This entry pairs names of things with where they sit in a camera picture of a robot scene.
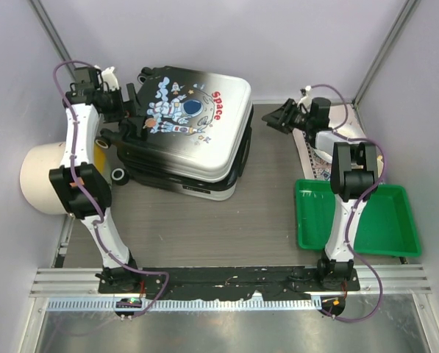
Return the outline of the black white astronaut suitcase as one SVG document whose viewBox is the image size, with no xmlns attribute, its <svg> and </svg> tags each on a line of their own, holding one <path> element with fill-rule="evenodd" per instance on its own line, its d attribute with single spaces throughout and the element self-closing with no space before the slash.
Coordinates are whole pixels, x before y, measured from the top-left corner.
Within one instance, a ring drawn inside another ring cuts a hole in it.
<svg viewBox="0 0 439 353">
<path fill-rule="evenodd" d="M 138 116 L 96 144 L 116 148 L 118 185 L 142 185 L 213 201 L 229 199 L 249 155 L 254 105 L 243 78 L 186 68 L 145 67 L 138 74 Z"/>
</svg>

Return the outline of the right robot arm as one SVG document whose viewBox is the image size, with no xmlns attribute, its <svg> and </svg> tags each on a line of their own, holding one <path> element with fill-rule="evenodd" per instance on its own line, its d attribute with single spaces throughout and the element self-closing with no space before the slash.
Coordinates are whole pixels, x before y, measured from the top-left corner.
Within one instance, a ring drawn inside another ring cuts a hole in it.
<svg viewBox="0 0 439 353">
<path fill-rule="evenodd" d="M 335 212 L 329 240 L 317 264 L 315 279 L 324 290 L 349 282 L 354 269 L 354 241 L 364 208 L 381 179 L 376 144 L 367 138 L 349 138 L 332 129 L 331 101 L 323 97 L 296 102 L 288 99 L 266 114 L 266 125 L 285 134 L 298 129 L 314 148 L 332 157 L 330 187 Z"/>
</svg>

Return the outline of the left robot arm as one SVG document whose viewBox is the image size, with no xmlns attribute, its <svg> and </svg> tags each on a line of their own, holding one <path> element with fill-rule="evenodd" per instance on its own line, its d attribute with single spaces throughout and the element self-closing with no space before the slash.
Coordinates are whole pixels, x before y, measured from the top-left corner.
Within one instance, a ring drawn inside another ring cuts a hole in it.
<svg viewBox="0 0 439 353">
<path fill-rule="evenodd" d="M 102 293 L 133 293 L 139 288 L 138 267 L 118 233 L 111 213 L 110 181 L 96 167 L 96 135 L 101 119 L 120 121 L 126 109 L 114 74 L 75 60 L 69 91 L 57 85 L 67 119 L 65 151 L 49 182 L 64 210 L 88 230 L 101 254 L 96 274 Z"/>
</svg>

